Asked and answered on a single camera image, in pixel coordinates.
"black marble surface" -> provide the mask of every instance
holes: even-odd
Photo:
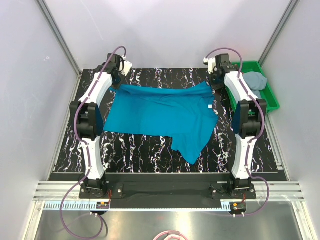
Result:
[[[206,80],[205,68],[133,69],[122,84],[143,87],[186,89]],[[79,99],[93,80],[93,72],[85,69],[75,99]],[[107,119],[115,93],[108,91],[100,111]],[[236,154],[236,137],[231,128],[232,108],[225,89],[214,91],[213,111],[218,123],[207,146],[194,165],[187,163],[178,151],[171,150],[170,137],[103,132],[101,159],[107,173],[215,173],[231,170]],[[75,140],[69,121],[54,172],[85,171],[84,156]],[[258,139],[252,161],[252,172],[277,172],[277,164],[268,135]]]

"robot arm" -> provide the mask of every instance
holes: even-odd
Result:
[[[230,194],[237,195],[248,191],[251,187],[251,178],[247,169],[251,173],[254,146],[257,142],[256,139],[252,139],[262,128],[262,118],[266,116],[267,102],[253,94],[244,81],[242,73],[239,74],[238,68],[231,64],[228,54],[205,58],[204,64],[208,65],[208,79],[211,87],[220,89],[227,86],[237,103],[232,118],[232,129],[236,137],[235,160],[227,186]],[[259,109],[249,96],[256,99],[263,116],[260,115]]]
[[[104,64],[105,63],[95,69],[93,81],[83,97],[81,97],[79,101],[73,101],[70,104],[70,118],[73,123],[78,107],[87,99],[78,115],[76,128],[79,137],[83,141],[81,142],[81,146],[83,149],[86,174],[89,170],[88,154],[91,160],[90,173],[84,181],[84,187],[86,190],[90,189],[98,193],[105,193],[107,191],[105,171],[102,166],[100,154],[100,137],[104,128],[104,120],[100,113],[100,104],[108,89],[110,87],[118,88],[132,68],[132,63],[125,61],[123,57],[115,54],[98,80]]]

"purple cable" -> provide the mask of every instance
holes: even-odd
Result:
[[[246,169],[246,172],[248,173],[250,178],[259,179],[259,180],[263,181],[265,183],[265,185],[266,185],[266,192],[267,192],[264,204],[257,211],[254,211],[252,213],[246,214],[246,216],[252,216],[252,215],[255,215],[255,214],[261,212],[265,208],[265,206],[268,203],[269,196],[270,196],[270,189],[269,189],[268,182],[261,176],[252,176],[251,172],[249,171],[249,166],[248,166],[250,144],[252,143],[253,140],[257,140],[258,138],[260,138],[262,136],[262,134],[264,133],[264,130],[265,130],[265,116],[264,116],[262,108],[260,107],[260,105],[257,102],[257,100],[254,97],[252,97],[251,95],[249,95],[249,91],[247,90],[247,88],[246,88],[245,84],[243,83],[243,81],[240,79],[240,74],[241,74],[241,70],[242,70],[244,61],[242,59],[241,54],[238,51],[236,51],[236,50],[234,50],[232,48],[229,48],[229,47],[221,47],[221,48],[217,48],[217,49],[211,51],[205,58],[207,59],[211,54],[213,54],[214,52],[219,51],[219,50],[230,50],[230,51],[235,52],[239,56],[239,58],[240,58],[240,68],[239,68],[239,71],[238,71],[238,80],[239,80],[243,90],[245,91],[245,93],[248,95],[248,97],[254,102],[255,106],[258,108],[259,113],[260,113],[261,118],[262,118],[261,130],[260,130],[258,136],[254,137],[253,139],[251,139],[248,142],[248,148],[246,149],[246,154],[245,154],[245,169]]]
[[[111,61],[111,58],[113,57],[113,55],[115,55],[115,53],[116,53],[119,49],[124,49],[124,56],[126,56],[126,54],[127,54],[127,49],[126,49],[124,46],[118,46],[118,47],[111,53],[110,57],[106,60],[104,66],[103,66],[103,68],[102,68],[102,70],[100,71],[100,74],[99,74],[97,80],[94,82],[94,84],[93,84],[90,92],[88,93],[88,97],[86,97],[86,98],[84,99],[84,101],[80,104],[80,106],[78,107],[78,109],[77,109],[76,112],[75,112],[74,122],[73,122],[74,135],[75,135],[75,138],[76,138],[79,142],[85,143],[86,146],[88,146],[88,144],[79,137],[79,134],[78,134],[78,131],[77,131],[77,119],[78,119],[79,113],[80,113],[80,111],[81,111],[81,108],[85,105],[85,103],[87,102],[87,100],[88,100],[89,97],[91,96],[92,92],[94,91],[94,89],[95,89],[95,87],[96,87],[99,79],[100,79],[101,76],[102,76],[103,71],[106,69],[108,63]],[[72,231],[70,231],[70,229],[68,228],[68,226],[66,225],[66,223],[65,223],[65,221],[64,221],[63,214],[62,214],[62,208],[63,208],[64,202],[65,202],[67,196],[69,195],[69,193],[70,193],[78,184],[80,184],[81,182],[83,182],[83,181],[88,177],[88,175],[90,174],[90,170],[91,170],[91,158],[90,158],[90,153],[89,153],[88,147],[86,147],[86,152],[87,152],[87,155],[88,155],[88,171],[87,171],[86,175],[85,175],[81,180],[79,180],[75,185],[73,185],[73,186],[66,192],[66,194],[64,195],[64,197],[63,197],[63,199],[62,199],[62,201],[61,201],[59,213],[60,213],[61,223],[62,223],[64,229],[65,229],[71,236],[73,236],[73,237],[75,237],[75,238],[78,238],[78,239],[91,240],[91,239],[97,238],[97,237],[101,234],[102,229],[103,229],[103,227],[104,227],[104,219],[103,219],[100,215],[97,215],[97,216],[99,217],[100,221],[101,221],[101,228],[100,228],[99,232],[98,232],[96,235],[91,236],[91,237],[82,237],[82,236],[78,236],[78,235],[74,234]]]

